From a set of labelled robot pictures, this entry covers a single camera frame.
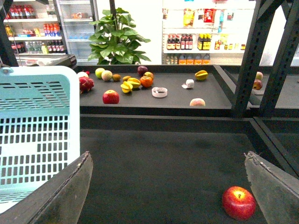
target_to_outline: tape roll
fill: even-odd
[[[194,80],[193,79],[187,79],[186,83],[182,84],[182,87],[184,89],[190,89],[194,87]]]
[[[162,98],[167,96],[167,89],[164,87],[154,87],[151,89],[154,97]]]

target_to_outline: refrigerator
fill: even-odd
[[[98,20],[97,4],[94,0],[54,0],[58,17],[64,31],[68,54],[76,56],[77,65],[95,65],[97,60],[87,61],[91,54],[89,37],[95,26],[90,22]]]

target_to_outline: potted plant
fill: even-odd
[[[136,64],[140,59],[150,61],[144,51],[136,50],[140,42],[148,43],[149,39],[140,36],[134,29],[136,25],[129,12],[122,8],[116,9],[113,16],[110,10],[103,10],[105,15],[99,21],[91,22],[96,25],[89,40],[92,53],[88,60],[98,59],[98,64]]]

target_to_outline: black metal beam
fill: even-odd
[[[240,68],[238,83],[235,90],[235,98],[232,105],[232,115],[242,117],[246,111],[252,86],[258,71],[263,55],[274,13],[269,14],[265,19],[258,20],[258,14],[265,0],[257,0],[256,8],[247,39],[247,45]]]
[[[289,3],[286,0],[281,4],[281,7],[282,7],[282,11],[285,14],[285,19],[287,20],[289,18],[291,7],[289,6]]]
[[[258,12],[258,20],[262,20],[268,15],[274,13],[276,9],[284,2],[284,0],[266,0]]]
[[[260,115],[265,117],[271,116],[275,109],[285,78],[290,72],[290,66],[299,44],[298,0],[294,1],[292,4],[289,19],[286,22],[281,40],[260,105]]]

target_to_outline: plastic basket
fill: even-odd
[[[64,66],[0,69],[0,213],[80,156],[78,87]]]

